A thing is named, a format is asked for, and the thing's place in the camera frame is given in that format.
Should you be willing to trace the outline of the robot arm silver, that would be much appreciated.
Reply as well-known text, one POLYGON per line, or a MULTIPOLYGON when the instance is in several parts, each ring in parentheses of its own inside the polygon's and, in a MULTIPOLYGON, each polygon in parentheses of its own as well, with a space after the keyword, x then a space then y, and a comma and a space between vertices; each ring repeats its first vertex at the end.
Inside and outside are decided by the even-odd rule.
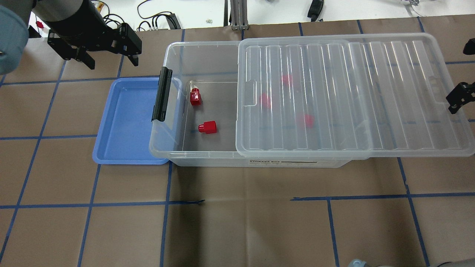
POLYGON ((2 0, 0 72, 18 66, 29 39, 29 19, 34 13, 49 27, 47 43, 64 60, 82 62, 95 69, 90 51, 109 51, 139 64, 142 42, 127 23, 112 29, 90 0, 2 0))

